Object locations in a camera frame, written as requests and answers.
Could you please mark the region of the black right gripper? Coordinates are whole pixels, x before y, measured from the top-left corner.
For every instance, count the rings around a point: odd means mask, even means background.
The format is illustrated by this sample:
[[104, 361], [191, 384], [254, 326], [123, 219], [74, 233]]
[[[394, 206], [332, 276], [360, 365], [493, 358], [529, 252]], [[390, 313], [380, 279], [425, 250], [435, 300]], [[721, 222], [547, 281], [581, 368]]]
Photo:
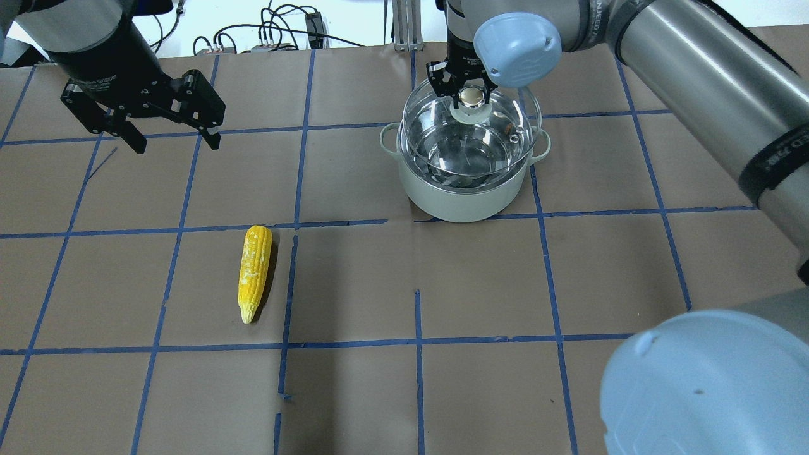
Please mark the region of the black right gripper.
[[461, 90], [468, 82], [474, 80], [483, 81], [483, 103], [490, 104], [491, 94], [498, 86], [489, 78], [471, 41], [448, 38], [445, 60], [427, 63], [427, 81], [432, 90], [436, 96], [452, 98], [455, 109], [459, 109]]

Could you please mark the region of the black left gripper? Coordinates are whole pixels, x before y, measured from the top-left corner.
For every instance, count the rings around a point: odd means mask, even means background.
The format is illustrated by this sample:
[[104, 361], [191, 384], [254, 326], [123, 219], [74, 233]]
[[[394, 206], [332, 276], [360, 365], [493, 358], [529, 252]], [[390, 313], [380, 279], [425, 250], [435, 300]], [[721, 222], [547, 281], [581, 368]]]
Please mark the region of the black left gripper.
[[142, 155], [147, 139], [129, 121], [155, 118], [204, 131], [211, 150], [219, 150], [226, 106], [200, 70], [171, 78], [143, 38], [107, 38], [86, 49], [61, 54], [68, 75], [61, 101], [91, 133], [119, 137]]

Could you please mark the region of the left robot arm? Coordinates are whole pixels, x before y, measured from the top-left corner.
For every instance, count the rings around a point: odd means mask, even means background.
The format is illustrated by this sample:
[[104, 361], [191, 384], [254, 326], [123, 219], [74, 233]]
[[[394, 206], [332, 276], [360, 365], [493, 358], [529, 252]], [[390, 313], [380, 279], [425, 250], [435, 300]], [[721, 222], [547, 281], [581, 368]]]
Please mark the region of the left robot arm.
[[142, 154], [132, 119], [164, 118], [219, 149], [226, 106], [197, 69], [166, 74], [133, 24], [134, 1], [3, 1], [2, 35], [12, 23], [66, 72], [61, 102], [90, 133], [108, 133]]

